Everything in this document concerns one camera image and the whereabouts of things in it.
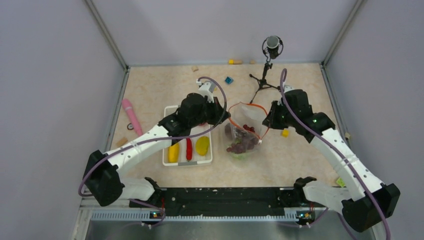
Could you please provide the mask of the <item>white perforated plastic basket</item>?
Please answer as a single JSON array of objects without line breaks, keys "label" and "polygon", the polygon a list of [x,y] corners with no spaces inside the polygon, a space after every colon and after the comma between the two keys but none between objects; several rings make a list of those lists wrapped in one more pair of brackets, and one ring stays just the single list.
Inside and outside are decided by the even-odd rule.
[{"label": "white perforated plastic basket", "polygon": [[[164,117],[167,117],[168,115],[174,113],[178,109],[178,105],[170,105],[166,106],[164,108]],[[194,128],[192,128],[190,132],[191,135],[202,133],[206,130],[208,130],[212,125],[210,124],[203,124],[198,125]],[[209,165],[213,161],[213,143],[212,143],[212,131],[205,133],[201,136],[192,137],[191,140],[191,148],[192,148],[192,158],[191,160],[187,160],[187,141],[185,139],[178,142],[179,146],[179,152],[177,154],[176,161],[169,161],[169,148],[165,148],[162,150],[162,164],[166,167],[193,167],[193,166],[205,166]],[[201,137],[208,137],[209,144],[205,155],[199,155],[196,151],[196,143],[199,138]]]}]

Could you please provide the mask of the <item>black microphone tripod stand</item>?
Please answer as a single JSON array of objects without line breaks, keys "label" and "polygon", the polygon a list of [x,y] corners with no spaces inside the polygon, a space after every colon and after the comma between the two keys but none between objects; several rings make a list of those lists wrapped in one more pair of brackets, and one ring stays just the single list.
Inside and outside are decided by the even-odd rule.
[{"label": "black microphone tripod stand", "polygon": [[253,103],[255,97],[257,96],[257,93],[262,90],[266,89],[275,89],[279,92],[281,91],[281,88],[279,86],[271,85],[267,82],[266,76],[269,70],[272,69],[273,63],[271,63],[271,60],[275,60],[278,56],[280,56],[284,50],[284,43],[282,39],[277,35],[271,35],[268,36],[263,42],[262,42],[262,53],[266,57],[263,71],[262,71],[262,77],[257,78],[253,76],[252,74],[249,74],[249,77],[256,80],[258,84],[258,88],[255,91],[253,97],[250,100],[250,104]]}]

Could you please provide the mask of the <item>clear orange-zip bag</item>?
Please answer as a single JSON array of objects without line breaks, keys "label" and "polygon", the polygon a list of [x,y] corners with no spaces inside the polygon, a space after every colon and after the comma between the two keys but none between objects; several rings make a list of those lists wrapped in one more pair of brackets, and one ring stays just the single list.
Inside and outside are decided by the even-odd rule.
[{"label": "clear orange-zip bag", "polygon": [[263,125],[267,110],[258,104],[238,102],[228,112],[230,117],[224,127],[226,152],[235,159],[245,159],[257,151],[269,128]]}]

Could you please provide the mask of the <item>yellow cube block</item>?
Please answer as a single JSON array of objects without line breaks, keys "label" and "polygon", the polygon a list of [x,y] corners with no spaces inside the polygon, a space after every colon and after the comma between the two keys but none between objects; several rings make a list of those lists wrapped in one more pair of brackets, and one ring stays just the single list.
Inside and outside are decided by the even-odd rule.
[{"label": "yellow cube block", "polygon": [[284,138],[287,138],[290,134],[290,131],[288,129],[284,129],[281,131],[281,136]]}]

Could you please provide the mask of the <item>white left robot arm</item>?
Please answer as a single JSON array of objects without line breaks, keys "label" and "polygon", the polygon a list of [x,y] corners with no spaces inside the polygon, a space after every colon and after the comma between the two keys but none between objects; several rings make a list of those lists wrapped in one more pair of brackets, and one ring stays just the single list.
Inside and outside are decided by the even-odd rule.
[{"label": "white left robot arm", "polygon": [[165,116],[149,131],[133,142],[109,152],[92,152],[85,167],[82,186],[89,190],[101,207],[118,200],[124,193],[121,177],[151,155],[192,138],[192,129],[208,124],[212,129],[230,117],[228,105],[221,105],[217,97],[211,101],[199,93],[190,93],[175,112]]}]

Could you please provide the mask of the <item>green block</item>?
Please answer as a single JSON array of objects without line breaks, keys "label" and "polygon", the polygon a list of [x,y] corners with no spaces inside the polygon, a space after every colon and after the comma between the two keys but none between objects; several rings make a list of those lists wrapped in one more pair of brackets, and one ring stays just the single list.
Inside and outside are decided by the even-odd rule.
[{"label": "green block", "polygon": [[344,188],[346,186],[345,182],[343,181],[341,177],[339,177],[335,182],[341,188]]}]

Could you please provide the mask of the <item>green apple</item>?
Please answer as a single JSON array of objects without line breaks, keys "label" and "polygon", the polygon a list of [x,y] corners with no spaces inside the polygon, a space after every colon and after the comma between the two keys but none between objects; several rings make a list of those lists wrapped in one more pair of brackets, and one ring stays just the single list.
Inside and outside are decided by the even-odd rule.
[{"label": "green apple", "polygon": [[235,153],[235,152],[231,153],[231,156],[233,158],[239,159],[239,160],[246,159],[246,158],[250,157],[251,155],[252,155],[251,151],[241,152],[241,153]]}]

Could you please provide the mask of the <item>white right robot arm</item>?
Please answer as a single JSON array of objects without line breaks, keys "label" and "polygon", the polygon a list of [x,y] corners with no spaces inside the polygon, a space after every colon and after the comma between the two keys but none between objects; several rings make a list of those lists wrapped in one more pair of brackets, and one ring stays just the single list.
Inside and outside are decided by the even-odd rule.
[{"label": "white right robot arm", "polygon": [[280,100],[271,103],[262,124],[275,130],[294,128],[326,158],[345,184],[332,187],[314,177],[298,178],[294,184],[294,202],[299,206],[319,203],[341,214],[345,222],[360,233],[382,223],[389,239],[387,219],[394,213],[399,188],[393,183],[384,183],[360,161],[331,119],[323,112],[313,112],[305,91],[282,90],[281,95]]}]

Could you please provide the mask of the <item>red chili pepper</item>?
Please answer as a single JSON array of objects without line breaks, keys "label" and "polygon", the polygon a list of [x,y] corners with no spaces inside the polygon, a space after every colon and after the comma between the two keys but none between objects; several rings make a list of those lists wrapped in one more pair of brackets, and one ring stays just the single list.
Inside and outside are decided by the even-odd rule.
[{"label": "red chili pepper", "polygon": [[186,139],[186,160],[190,162],[193,159],[193,144],[190,138]]}]

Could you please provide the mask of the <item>yellow and tan cylinder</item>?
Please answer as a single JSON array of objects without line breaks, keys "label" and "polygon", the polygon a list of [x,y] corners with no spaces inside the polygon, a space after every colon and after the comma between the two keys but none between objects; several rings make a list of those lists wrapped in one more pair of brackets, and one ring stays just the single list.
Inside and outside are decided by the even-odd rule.
[{"label": "yellow and tan cylinder", "polygon": [[242,65],[243,60],[241,60],[241,59],[229,59],[228,64],[229,65]]}]

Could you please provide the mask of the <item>yellow corn cob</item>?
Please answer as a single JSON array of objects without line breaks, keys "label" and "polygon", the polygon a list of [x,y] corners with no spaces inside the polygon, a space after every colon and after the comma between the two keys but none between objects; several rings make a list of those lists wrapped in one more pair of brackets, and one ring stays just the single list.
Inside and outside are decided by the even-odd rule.
[{"label": "yellow corn cob", "polygon": [[168,163],[177,163],[179,161],[180,145],[176,143],[168,148]]}]

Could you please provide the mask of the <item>dark red grape bunch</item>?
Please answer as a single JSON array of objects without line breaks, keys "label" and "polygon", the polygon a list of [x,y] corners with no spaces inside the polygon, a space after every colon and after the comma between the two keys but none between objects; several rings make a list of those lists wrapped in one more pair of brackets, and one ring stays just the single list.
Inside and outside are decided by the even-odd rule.
[{"label": "dark red grape bunch", "polygon": [[241,128],[232,124],[233,138],[226,147],[228,153],[244,153],[253,150],[260,141],[253,126],[244,124]]}]

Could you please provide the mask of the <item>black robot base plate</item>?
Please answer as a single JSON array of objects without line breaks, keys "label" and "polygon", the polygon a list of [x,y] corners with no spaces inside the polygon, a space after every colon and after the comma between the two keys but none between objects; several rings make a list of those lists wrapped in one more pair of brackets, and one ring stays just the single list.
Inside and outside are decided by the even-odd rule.
[{"label": "black robot base plate", "polygon": [[293,187],[159,187],[146,201],[130,208],[152,205],[171,217],[279,217],[295,208],[315,210],[321,205],[301,198]]}]

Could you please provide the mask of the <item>wooden block near left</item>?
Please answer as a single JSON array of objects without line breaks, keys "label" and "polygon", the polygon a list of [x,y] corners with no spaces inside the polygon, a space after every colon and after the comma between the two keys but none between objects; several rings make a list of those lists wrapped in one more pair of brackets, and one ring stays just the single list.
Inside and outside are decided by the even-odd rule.
[{"label": "wooden block near left", "polygon": [[116,143],[115,146],[117,148],[120,148],[122,146],[124,146],[126,143],[128,143],[128,139],[126,137],[122,137],[121,139],[119,139]]}]

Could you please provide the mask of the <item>blue square block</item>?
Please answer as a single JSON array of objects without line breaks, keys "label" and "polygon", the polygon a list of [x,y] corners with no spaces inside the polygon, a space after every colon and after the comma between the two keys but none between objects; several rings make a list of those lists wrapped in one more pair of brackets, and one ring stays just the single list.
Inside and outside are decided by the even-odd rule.
[{"label": "blue square block", "polygon": [[228,85],[230,85],[234,81],[234,79],[232,77],[230,77],[230,76],[227,76],[224,81],[225,81],[225,83],[227,83]]}]

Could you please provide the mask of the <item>pink cylindrical toy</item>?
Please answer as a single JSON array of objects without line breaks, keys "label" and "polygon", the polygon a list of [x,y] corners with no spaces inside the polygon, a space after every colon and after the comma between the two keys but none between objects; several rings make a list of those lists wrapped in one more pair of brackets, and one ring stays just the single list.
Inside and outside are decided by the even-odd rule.
[{"label": "pink cylindrical toy", "polygon": [[122,109],[126,112],[126,115],[130,121],[130,123],[127,125],[127,129],[134,130],[139,137],[142,136],[143,130],[135,114],[132,103],[127,98],[123,98],[121,102],[121,106],[122,106]]}]

